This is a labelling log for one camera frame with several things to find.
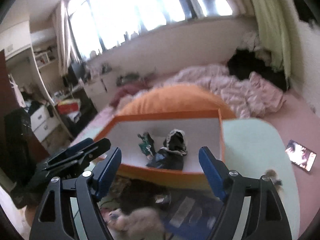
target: silver bolt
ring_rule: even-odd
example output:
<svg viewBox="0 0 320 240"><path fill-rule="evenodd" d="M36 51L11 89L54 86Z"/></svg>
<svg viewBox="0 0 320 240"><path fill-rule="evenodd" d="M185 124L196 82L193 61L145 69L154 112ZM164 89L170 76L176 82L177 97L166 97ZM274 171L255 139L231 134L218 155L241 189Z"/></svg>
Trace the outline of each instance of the silver bolt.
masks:
<svg viewBox="0 0 320 240"><path fill-rule="evenodd" d="M267 175L263 175L263 176L262 176L262 179L263 179L264 181L270 181L270 177L268 177Z"/></svg>
<svg viewBox="0 0 320 240"><path fill-rule="evenodd" d="M91 171L84 171L84 172L82 173L82 176L84 176L84 177L89 177L91 174L92 174Z"/></svg>
<svg viewBox="0 0 320 240"><path fill-rule="evenodd" d="M235 170L229 171L229 174L230 174L232 177L236 177L236 176L239 175L238 171L235 171Z"/></svg>
<svg viewBox="0 0 320 240"><path fill-rule="evenodd" d="M51 182L52 183L56 183L56 182L58 182L59 181L59 177L53 177L52 179L51 179Z"/></svg>

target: smartphone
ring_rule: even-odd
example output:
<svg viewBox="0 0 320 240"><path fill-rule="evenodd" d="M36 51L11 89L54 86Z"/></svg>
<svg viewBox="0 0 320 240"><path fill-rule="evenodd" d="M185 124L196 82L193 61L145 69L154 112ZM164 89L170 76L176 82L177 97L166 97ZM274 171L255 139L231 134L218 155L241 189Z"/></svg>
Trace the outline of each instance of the smartphone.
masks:
<svg viewBox="0 0 320 240"><path fill-rule="evenodd" d="M288 154L290 161L298 165L305 171L310 171L315 161L316 154L301 144L290 140L285 152Z"/></svg>

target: stuffed animal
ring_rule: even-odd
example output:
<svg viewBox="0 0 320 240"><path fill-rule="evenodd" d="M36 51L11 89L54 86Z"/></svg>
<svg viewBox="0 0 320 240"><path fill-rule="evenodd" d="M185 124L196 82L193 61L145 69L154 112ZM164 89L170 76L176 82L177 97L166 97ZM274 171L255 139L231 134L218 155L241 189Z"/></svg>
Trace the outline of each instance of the stuffed animal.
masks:
<svg viewBox="0 0 320 240"><path fill-rule="evenodd" d="M114 211L104 209L101 210L101 214L110 229L125 231L130 238L142 239L150 233L164 233L159 214L153 208L139 208L128 216L123 214L121 209Z"/></svg>

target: pink pillow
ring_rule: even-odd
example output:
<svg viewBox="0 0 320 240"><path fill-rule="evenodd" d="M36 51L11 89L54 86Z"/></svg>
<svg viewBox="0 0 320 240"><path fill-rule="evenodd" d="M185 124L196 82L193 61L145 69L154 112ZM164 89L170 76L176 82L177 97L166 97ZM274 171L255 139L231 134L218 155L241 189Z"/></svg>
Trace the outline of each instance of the pink pillow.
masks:
<svg viewBox="0 0 320 240"><path fill-rule="evenodd" d="M146 85L142 81L136 81L133 83L126 84L118 88L114 98L110 102L110 106L116 108L120 102L120 99L125 97L126 95L134 96L140 90L148 89L148 85Z"/></svg>

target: orange cushion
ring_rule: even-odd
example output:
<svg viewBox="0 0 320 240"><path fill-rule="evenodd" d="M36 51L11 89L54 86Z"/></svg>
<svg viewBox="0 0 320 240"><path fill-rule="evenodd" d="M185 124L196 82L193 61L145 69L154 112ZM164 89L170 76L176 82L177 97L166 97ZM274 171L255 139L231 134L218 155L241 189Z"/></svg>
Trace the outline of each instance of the orange cushion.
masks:
<svg viewBox="0 0 320 240"><path fill-rule="evenodd" d="M196 85L178 84L147 92L127 104L118 115L157 114L220 109L222 119L236 115L221 97Z"/></svg>

